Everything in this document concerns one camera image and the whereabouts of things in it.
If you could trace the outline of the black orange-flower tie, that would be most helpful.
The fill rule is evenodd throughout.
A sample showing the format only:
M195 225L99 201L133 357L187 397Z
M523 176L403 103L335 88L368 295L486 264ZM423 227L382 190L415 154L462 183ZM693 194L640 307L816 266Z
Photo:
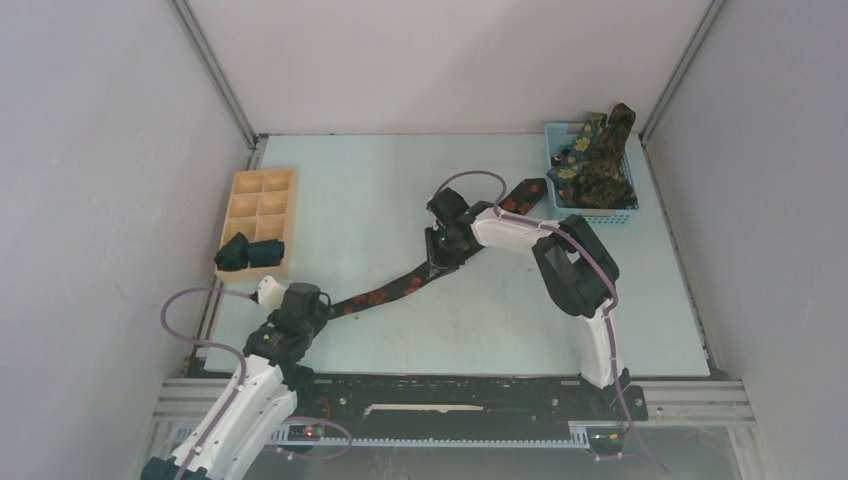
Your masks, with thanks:
M542 178L527 178L519 182L498 202L501 209L514 214L526 214L548 193ZM430 283L453 273L453 270L438 270L428 260L409 273L365 293L336 302L332 306L329 320L358 314L365 310L389 304L412 295Z

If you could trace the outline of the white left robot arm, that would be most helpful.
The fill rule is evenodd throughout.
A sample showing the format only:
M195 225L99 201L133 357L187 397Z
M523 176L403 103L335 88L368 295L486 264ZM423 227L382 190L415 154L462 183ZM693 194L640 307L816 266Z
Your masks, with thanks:
M166 458L151 458L144 479L241 479L271 435L316 403L315 372L301 360L332 315L328 295L309 283L264 277L249 300L269 310L242 349L225 346L237 369L198 427Z

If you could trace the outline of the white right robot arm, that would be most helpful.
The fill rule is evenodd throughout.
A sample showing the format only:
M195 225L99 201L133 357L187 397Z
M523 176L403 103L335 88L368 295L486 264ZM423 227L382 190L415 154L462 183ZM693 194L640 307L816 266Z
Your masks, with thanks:
M585 411L606 418L622 403L614 384L623 372L617 359L612 309L618 303L620 271L591 226L580 216L556 222L508 212L489 202L469 205L451 188L426 205L434 218L425 230L429 275L458 270L483 248L533 257L554 305L578 321L581 392Z

